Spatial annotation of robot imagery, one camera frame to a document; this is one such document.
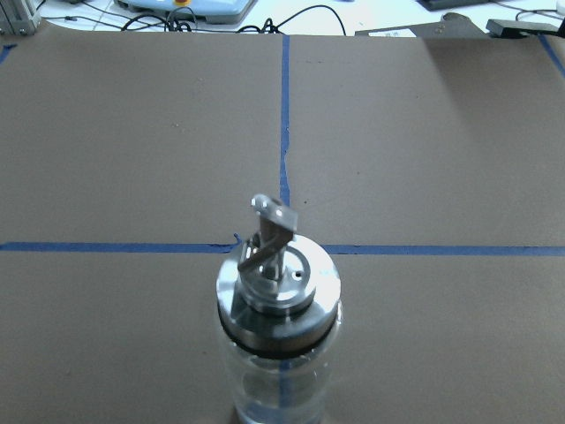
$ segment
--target oil dispenser bottle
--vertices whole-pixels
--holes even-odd
[[[252,207],[260,229],[216,281],[232,397],[244,424],[315,424],[342,323],[340,277],[321,246],[295,234],[294,210],[263,194]]]

